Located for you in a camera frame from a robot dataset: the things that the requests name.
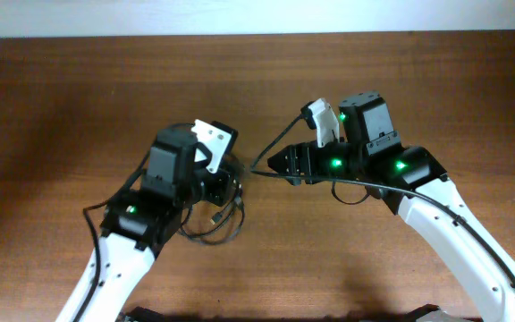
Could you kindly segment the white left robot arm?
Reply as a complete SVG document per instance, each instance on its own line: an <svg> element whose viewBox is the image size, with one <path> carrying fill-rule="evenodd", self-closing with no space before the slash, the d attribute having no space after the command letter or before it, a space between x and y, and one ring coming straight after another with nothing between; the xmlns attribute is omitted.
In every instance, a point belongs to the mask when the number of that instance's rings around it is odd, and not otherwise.
<svg viewBox="0 0 515 322"><path fill-rule="evenodd" d="M219 122L177 123L159 131L122 187L98 203L89 228L93 251L60 321L114 321L164 245L179 234L210 244L235 213L245 212L238 137Z"/></svg>

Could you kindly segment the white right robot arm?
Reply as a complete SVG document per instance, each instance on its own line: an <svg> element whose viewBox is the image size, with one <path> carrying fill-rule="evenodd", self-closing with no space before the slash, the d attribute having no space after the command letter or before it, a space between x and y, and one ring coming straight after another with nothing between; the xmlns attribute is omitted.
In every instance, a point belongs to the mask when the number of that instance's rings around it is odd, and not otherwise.
<svg viewBox="0 0 515 322"><path fill-rule="evenodd" d="M315 140L291 144L267 160L292 185L355 184L435 251L484 321L515 321L515 260L483 227L454 181L425 148L405 146L376 91L345 98L336 110L322 98L302 107Z"/></svg>

